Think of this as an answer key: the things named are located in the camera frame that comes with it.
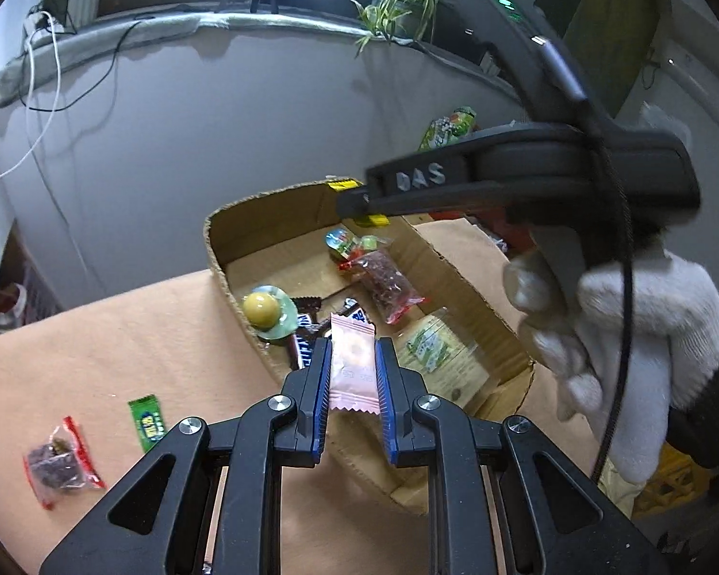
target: metal screw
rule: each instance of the metal screw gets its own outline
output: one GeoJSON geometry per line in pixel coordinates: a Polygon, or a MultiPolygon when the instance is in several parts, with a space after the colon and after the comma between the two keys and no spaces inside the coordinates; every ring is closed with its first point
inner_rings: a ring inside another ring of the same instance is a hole
{"type": "Polygon", "coordinates": [[[187,417],[178,424],[178,429],[185,435],[193,435],[202,428],[202,420],[199,417],[187,417]]]}
{"type": "Polygon", "coordinates": [[[436,395],[432,395],[431,393],[422,395],[418,398],[418,406],[425,411],[434,411],[439,408],[441,403],[441,400],[436,395]]]}
{"type": "Polygon", "coordinates": [[[530,430],[530,420],[527,417],[522,417],[520,414],[512,414],[510,418],[506,420],[508,429],[512,432],[522,434],[530,430]]]}
{"type": "Polygon", "coordinates": [[[291,404],[293,404],[293,400],[280,393],[272,395],[269,399],[269,408],[273,411],[284,411],[289,409],[291,404]]]}

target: potted plant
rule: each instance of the potted plant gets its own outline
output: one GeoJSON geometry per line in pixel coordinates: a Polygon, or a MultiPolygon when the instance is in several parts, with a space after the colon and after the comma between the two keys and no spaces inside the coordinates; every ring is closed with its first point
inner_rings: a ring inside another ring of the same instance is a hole
{"type": "Polygon", "coordinates": [[[431,25],[434,34],[434,13],[439,0],[372,0],[363,6],[353,1],[359,13],[359,21],[370,32],[357,40],[357,56],[373,38],[382,37],[391,42],[393,36],[421,40],[431,25]]]}

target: black gripper frame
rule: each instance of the black gripper frame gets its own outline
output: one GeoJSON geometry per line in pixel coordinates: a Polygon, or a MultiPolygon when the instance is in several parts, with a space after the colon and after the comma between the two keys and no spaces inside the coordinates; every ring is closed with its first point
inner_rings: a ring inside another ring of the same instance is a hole
{"type": "MultiPolygon", "coordinates": [[[[223,467],[213,574],[280,574],[281,470],[320,459],[330,353],[330,341],[317,340],[310,366],[242,417],[179,422],[67,534],[40,575],[200,574],[223,467]]],[[[418,372],[399,367],[391,339],[378,341],[376,363],[391,405],[389,457],[429,471],[431,575],[499,572],[483,468],[509,575],[668,574],[656,548],[527,418],[485,422],[428,395],[418,372]]]]}
{"type": "Polygon", "coordinates": [[[615,243],[611,186],[592,160],[599,148],[622,183],[637,238],[694,218],[700,188],[682,142],[669,132],[616,124],[531,2],[440,3],[496,60],[531,121],[485,128],[368,168],[365,186],[338,195],[339,218],[500,206],[512,223],[574,228],[584,245],[602,236],[615,243]]]}

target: red snack bag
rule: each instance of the red snack bag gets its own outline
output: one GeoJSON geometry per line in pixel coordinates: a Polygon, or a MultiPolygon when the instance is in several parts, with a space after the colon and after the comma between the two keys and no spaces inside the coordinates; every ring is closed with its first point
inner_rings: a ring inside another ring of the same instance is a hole
{"type": "Polygon", "coordinates": [[[93,465],[80,431],[67,416],[57,426],[48,443],[23,457],[27,480],[35,497],[46,510],[53,510],[65,492],[85,488],[106,488],[93,465]]]}
{"type": "Polygon", "coordinates": [[[370,292],[387,324],[396,324],[410,307],[426,300],[384,251],[366,253],[340,267],[362,273],[362,284],[370,292]]]}

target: window sill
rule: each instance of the window sill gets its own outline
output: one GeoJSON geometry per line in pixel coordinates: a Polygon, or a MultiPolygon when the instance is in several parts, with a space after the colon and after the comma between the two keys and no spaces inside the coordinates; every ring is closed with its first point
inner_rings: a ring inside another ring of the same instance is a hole
{"type": "MultiPolygon", "coordinates": [[[[59,60],[62,72],[68,72],[94,59],[112,54],[123,33],[136,21],[140,24],[132,30],[121,45],[120,51],[163,43],[192,36],[200,28],[225,30],[263,30],[270,28],[300,30],[312,34],[333,34],[358,39],[366,36],[358,24],[342,17],[320,16],[311,11],[280,9],[281,14],[267,12],[140,12],[121,16],[114,20],[100,21],[83,28],[78,34],[63,35],[58,39],[59,60]]],[[[395,39],[395,43],[426,53],[440,64],[471,76],[495,90],[518,101],[512,87],[495,76],[485,74],[475,64],[453,53],[432,45],[413,40],[395,39]]],[[[11,105],[26,95],[29,86],[29,67],[25,56],[10,61],[0,71],[0,108],[11,105]]],[[[35,46],[36,87],[56,77],[56,61],[50,37],[35,46]]]]}

